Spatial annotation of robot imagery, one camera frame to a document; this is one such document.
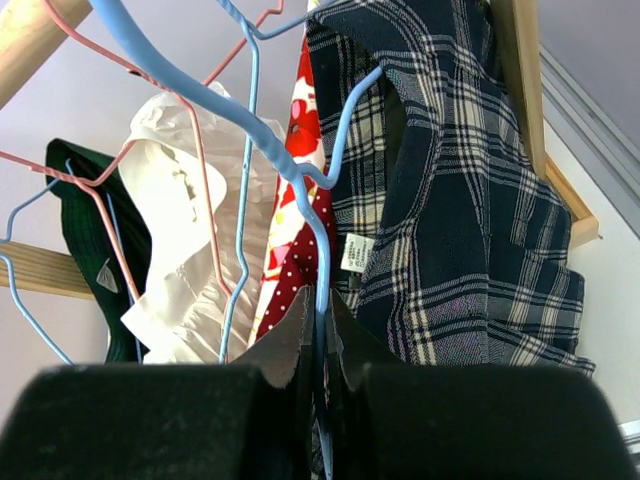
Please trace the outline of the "red polka dot skirt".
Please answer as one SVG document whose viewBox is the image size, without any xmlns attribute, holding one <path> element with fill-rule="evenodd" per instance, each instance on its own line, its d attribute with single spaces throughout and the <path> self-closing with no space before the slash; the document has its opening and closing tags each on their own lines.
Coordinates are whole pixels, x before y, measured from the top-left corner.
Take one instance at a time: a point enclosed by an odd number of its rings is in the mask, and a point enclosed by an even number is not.
<svg viewBox="0 0 640 480">
<path fill-rule="evenodd" d="M 269 253 L 268 266 L 273 262 L 276 262 L 275 272 L 266 275 L 262 283 L 250 345 L 281 321 L 303 286 L 317 283 L 318 251 L 311 227 L 304 224 L 291 242 Z"/>
</svg>

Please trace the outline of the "white pleated dress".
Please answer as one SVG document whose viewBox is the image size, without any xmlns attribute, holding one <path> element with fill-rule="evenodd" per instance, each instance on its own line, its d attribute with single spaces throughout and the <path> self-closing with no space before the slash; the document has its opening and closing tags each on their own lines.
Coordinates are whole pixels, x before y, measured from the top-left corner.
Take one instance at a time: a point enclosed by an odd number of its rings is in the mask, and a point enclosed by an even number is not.
<svg viewBox="0 0 640 480">
<path fill-rule="evenodd" d="M 259 149 L 244 166 L 241 128 L 168 92 L 151 97 L 130 128 L 133 146 L 118 172 L 152 250 L 145 292 L 121 320 L 148 348 L 146 364 L 218 361 L 227 294 L 242 274 L 236 224 L 242 173 L 249 173 L 249 277 L 233 312 L 227 358 L 234 360 L 249 345 L 258 306 L 277 172 Z"/>
</svg>

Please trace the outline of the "white red floral skirt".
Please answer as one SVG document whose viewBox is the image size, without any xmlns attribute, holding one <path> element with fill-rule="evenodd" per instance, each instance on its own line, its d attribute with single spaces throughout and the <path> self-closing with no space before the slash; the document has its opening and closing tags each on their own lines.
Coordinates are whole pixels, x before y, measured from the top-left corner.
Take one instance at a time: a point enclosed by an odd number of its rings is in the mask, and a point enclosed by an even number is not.
<svg viewBox="0 0 640 480">
<path fill-rule="evenodd" d="M 326 170 L 314 79 L 306 41 L 302 42 L 298 62 L 285 147 L 295 162 L 309 163 L 321 171 Z M 283 178 L 278 178 L 261 277 L 261 289 L 264 277 L 275 272 L 276 262 L 268 266 L 269 253 L 273 252 L 276 247 L 291 242 L 304 224 L 308 223 L 298 210 L 293 185 Z"/>
</svg>

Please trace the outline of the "wooden clothes rack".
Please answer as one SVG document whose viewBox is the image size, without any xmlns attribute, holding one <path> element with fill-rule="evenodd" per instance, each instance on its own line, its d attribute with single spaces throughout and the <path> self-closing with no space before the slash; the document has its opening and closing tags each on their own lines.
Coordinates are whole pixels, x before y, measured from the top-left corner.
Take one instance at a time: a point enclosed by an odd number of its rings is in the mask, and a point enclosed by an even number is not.
<svg viewBox="0 0 640 480">
<path fill-rule="evenodd" d="M 7 1 L 1 10 L 1 102 L 7 104 L 68 38 L 49 16 L 45 1 Z M 86 1 L 51 1 L 72 27 L 89 15 Z M 572 217 L 570 245 L 597 239 L 599 222 L 545 151 L 537 6 L 495 1 L 492 11 L 504 75 L 527 153 L 536 173 L 548 178 Z"/>
</svg>

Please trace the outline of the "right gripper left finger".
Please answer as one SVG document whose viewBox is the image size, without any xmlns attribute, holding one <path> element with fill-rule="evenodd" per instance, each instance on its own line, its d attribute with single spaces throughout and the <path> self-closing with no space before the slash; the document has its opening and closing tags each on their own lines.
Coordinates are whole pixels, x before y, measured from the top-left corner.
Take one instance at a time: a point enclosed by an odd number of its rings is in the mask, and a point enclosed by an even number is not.
<svg viewBox="0 0 640 480">
<path fill-rule="evenodd" d="M 5 479 L 307 479 L 315 295 L 226 365 L 41 372 L 1 435 Z"/>
</svg>

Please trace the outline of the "navy white plaid skirt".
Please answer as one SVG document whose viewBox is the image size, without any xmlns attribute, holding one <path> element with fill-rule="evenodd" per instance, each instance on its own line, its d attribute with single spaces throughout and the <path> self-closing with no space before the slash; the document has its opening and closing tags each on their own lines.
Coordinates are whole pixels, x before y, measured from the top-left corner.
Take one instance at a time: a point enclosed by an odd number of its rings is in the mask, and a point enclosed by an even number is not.
<svg viewBox="0 0 640 480">
<path fill-rule="evenodd" d="M 404 361 L 563 366 L 576 353 L 583 277 L 571 216 L 534 172 L 483 1 L 341 1 L 307 23 L 326 151 L 352 89 L 332 191 L 337 237 L 372 241 L 338 273 L 354 317 Z"/>
</svg>

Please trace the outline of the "blue hanger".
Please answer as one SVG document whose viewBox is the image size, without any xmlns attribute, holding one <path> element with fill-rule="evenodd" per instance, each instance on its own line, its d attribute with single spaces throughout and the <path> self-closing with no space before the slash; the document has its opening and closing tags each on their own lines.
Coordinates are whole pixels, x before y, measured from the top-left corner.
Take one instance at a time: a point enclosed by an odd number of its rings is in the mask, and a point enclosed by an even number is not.
<svg viewBox="0 0 640 480">
<path fill-rule="evenodd" d="M 63 363 L 71 365 L 73 363 L 71 358 L 56 344 L 31 314 L 20 298 L 19 292 L 25 290 L 88 300 L 91 297 L 91 290 L 81 278 L 81 272 L 78 267 L 73 265 L 73 258 L 71 256 L 15 242 L 13 240 L 14 224 L 20 213 L 52 190 L 57 183 L 65 182 L 77 187 L 89 195 L 96 205 L 108 239 L 114 250 L 118 265 L 125 279 L 130 300 L 133 302 L 137 301 L 140 298 L 140 294 L 124 255 L 115 205 L 110 196 L 102 197 L 95 190 L 97 185 L 103 183 L 103 181 L 113 173 L 115 167 L 113 165 L 109 166 L 98 179 L 90 180 L 75 176 L 71 167 L 68 167 L 67 171 L 63 173 L 6 152 L 1 154 L 1 158 L 25 166 L 31 171 L 41 173 L 53 179 L 44 189 L 34 194 L 28 200 L 18 204 L 18 206 L 14 207 L 9 213 L 5 233 L 1 236 L 1 262 L 4 264 L 4 267 L 1 269 L 3 274 L 1 285 L 10 290 L 14 305 L 45 344 Z"/>
<path fill-rule="evenodd" d="M 258 88 L 259 88 L 259 75 L 260 75 L 260 52 L 256 39 L 265 40 L 274 36 L 280 35 L 285 31 L 301 24 L 305 17 L 300 17 L 298 20 L 293 21 L 286 27 L 282 27 L 280 30 L 276 30 L 269 34 L 259 34 L 258 27 L 250 23 L 246 17 L 240 12 L 240 10 L 233 4 L 232 1 L 219 1 L 223 10 L 234 19 L 234 21 L 241 27 L 245 40 L 248 42 L 252 52 L 252 70 L 249 90 L 248 109 L 251 114 L 255 114 L 257 110 L 258 102 Z M 219 350 L 219 363 L 224 364 L 227 361 L 227 350 L 231 335 L 232 317 L 235 310 L 235 305 L 239 295 L 246 283 L 249 276 L 249 268 L 246 262 L 246 258 L 243 250 L 244 240 L 244 225 L 246 217 L 246 206 L 248 201 L 248 185 L 249 185 L 249 167 L 251 164 L 253 150 L 253 134 L 250 127 L 247 128 L 245 150 L 243 157 L 243 173 L 240 185 L 240 197 L 238 203 L 238 217 L 236 221 L 236 239 L 235 239 L 235 251 L 236 257 L 241 267 L 241 276 L 238 280 L 236 287 L 234 288 L 227 306 L 225 307 L 225 320 L 222 327 L 222 337 Z M 292 173 L 289 182 L 296 188 L 296 201 L 300 209 L 301 215 L 307 221 L 311 227 L 314 235 L 316 236 L 316 246 L 318 249 L 318 294 L 316 297 L 316 320 L 318 321 L 318 333 L 316 338 L 316 347 L 319 349 L 319 353 L 324 353 L 324 342 L 320 335 L 325 328 L 324 315 L 327 309 L 328 301 L 328 280 L 329 280 L 329 265 L 330 259 L 329 240 L 326 231 L 322 228 L 322 224 L 319 217 L 314 212 L 311 204 L 308 200 L 307 190 L 304 184 L 303 174 L 300 171 Z"/>
<path fill-rule="evenodd" d="M 273 33 L 276 30 L 271 32 L 262 33 L 258 29 L 259 34 L 269 34 Z M 272 163 L 272 165 L 276 168 L 276 170 L 280 173 L 284 179 L 289 182 L 289 178 L 292 173 L 300 171 L 303 174 L 303 179 L 306 177 L 310 177 L 316 182 L 316 184 L 323 189 L 331 189 L 335 186 L 337 179 L 340 175 L 340 167 L 341 167 L 341 156 L 344 150 L 345 141 L 346 141 L 346 133 L 348 131 L 348 124 L 351 119 L 351 113 L 355 107 L 355 104 L 358 101 L 358 98 L 366 89 L 368 89 L 376 80 L 378 80 L 382 75 L 382 69 L 376 68 L 370 74 L 368 74 L 360 83 L 358 83 L 355 89 L 352 91 L 350 96 L 348 97 L 347 102 L 345 103 L 344 110 L 340 117 L 339 128 L 338 128 L 338 136 L 336 140 L 338 141 L 336 145 L 336 150 L 331 160 L 329 173 L 327 175 L 323 174 L 321 170 L 316 167 L 308 164 L 302 163 L 298 164 L 294 162 L 291 155 L 286 150 L 284 144 L 275 136 L 273 131 L 256 115 L 257 119 L 262 122 L 262 125 L 259 129 L 253 131 L 253 144 L 255 144 L 262 153 L 267 157 L 267 159 Z M 316 297 L 318 294 L 318 287 L 316 284 Z M 324 474 L 327 479 L 332 479 L 334 477 L 334 465 L 333 465 L 333 438 L 331 427 L 329 424 L 329 415 L 328 415 L 328 406 L 324 388 L 325 382 L 325 357 L 326 357 L 326 320 L 327 320 L 327 311 L 329 304 L 329 280 L 328 280 L 328 301 L 327 301 L 327 309 L 324 315 L 325 320 L 325 328 L 321 333 L 320 337 L 324 342 L 324 353 L 320 354 L 319 349 L 316 347 L 316 338 L 318 333 L 318 321 L 316 320 L 316 300 L 315 300 L 315 315 L 314 315 L 314 329 L 313 329 L 313 340 L 314 340 L 314 353 L 316 356 L 316 361 L 314 365 L 314 403 L 315 403 L 315 413 L 319 426 L 319 440 L 322 451 L 322 459 L 323 459 L 323 467 Z"/>
</svg>

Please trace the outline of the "pink hanger with floral skirt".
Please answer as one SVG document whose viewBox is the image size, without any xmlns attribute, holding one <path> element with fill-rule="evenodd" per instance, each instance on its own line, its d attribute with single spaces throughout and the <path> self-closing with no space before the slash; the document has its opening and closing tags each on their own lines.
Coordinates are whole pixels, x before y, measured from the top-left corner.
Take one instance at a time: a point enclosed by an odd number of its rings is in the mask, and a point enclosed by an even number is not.
<svg viewBox="0 0 640 480">
<path fill-rule="evenodd" d="M 214 72 L 207 77 L 206 81 L 211 82 L 215 76 L 221 73 L 234 58 L 244 44 L 249 44 L 252 50 L 253 67 L 251 73 L 251 93 L 250 102 L 247 108 L 238 102 L 228 99 L 197 82 L 178 67 L 167 60 L 143 34 L 136 22 L 133 20 L 128 10 L 120 1 L 92 1 L 92 7 L 97 9 L 103 24 L 115 38 L 117 43 L 124 48 L 129 55 L 128 61 L 82 37 L 70 23 L 62 18 L 61 11 L 53 5 L 51 1 L 43 3 L 52 20 L 69 36 L 77 42 L 84 44 L 95 52 L 109 58 L 124 68 L 136 73 L 145 80 L 156 84 L 164 90 L 171 91 L 184 97 L 206 110 L 221 115 L 223 118 L 240 126 L 247 133 L 259 129 L 262 122 L 255 116 L 255 103 L 257 100 L 257 87 L 259 81 L 259 49 L 256 44 L 258 28 L 270 17 L 279 15 L 284 9 L 285 3 L 278 2 L 275 6 L 262 12 L 260 17 L 250 23 L 240 10 L 231 1 L 220 3 L 223 10 L 229 14 L 242 28 L 245 38 L 239 42 L 229 53 Z"/>
</svg>

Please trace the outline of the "dark green plaid skirt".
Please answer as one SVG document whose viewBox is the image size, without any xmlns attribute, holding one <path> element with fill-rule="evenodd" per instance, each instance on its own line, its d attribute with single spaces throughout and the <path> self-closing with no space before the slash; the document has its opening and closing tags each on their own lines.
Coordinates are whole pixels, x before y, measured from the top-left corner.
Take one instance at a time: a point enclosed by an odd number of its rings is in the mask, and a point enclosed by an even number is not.
<svg viewBox="0 0 640 480">
<path fill-rule="evenodd" d="M 62 139 L 53 139 L 46 147 L 45 165 L 75 176 L 98 178 L 113 158 Z M 139 293 L 146 288 L 151 259 L 151 237 L 118 172 L 95 190 L 110 196 L 115 205 L 123 251 Z M 91 197 L 77 187 L 59 182 L 51 193 L 61 202 L 61 226 L 67 248 L 100 307 L 110 334 L 106 361 L 137 362 L 147 349 L 122 323 L 131 306 L 127 285 L 101 216 Z"/>
</svg>

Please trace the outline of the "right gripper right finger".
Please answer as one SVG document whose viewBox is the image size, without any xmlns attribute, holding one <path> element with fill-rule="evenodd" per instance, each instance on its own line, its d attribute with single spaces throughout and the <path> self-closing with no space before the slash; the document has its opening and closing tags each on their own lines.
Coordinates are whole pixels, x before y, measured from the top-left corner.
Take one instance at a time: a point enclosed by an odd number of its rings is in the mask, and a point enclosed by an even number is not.
<svg viewBox="0 0 640 480">
<path fill-rule="evenodd" d="M 337 479 L 635 479 L 609 406 L 558 367 L 419 366 L 333 295 L 326 319 Z"/>
</svg>

